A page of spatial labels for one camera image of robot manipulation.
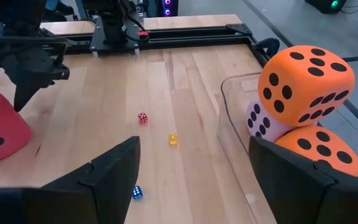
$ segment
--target wooden table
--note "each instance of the wooden table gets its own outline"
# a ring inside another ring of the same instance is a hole
[[[222,15],[152,18],[144,24],[156,29],[237,22],[235,15]],[[56,34],[94,29],[89,22],[44,27]],[[266,202],[245,197],[216,138],[221,82],[261,70],[247,46],[75,55],[65,65],[70,79],[40,90],[20,112],[34,136],[0,161],[0,187],[42,186],[139,135],[138,184],[145,196],[131,203],[126,223],[275,222]],[[11,102],[14,88],[0,69],[0,92]],[[139,125],[140,112],[148,124]],[[178,133],[177,146],[168,145],[169,133]],[[252,180],[247,184],[259,188]]]

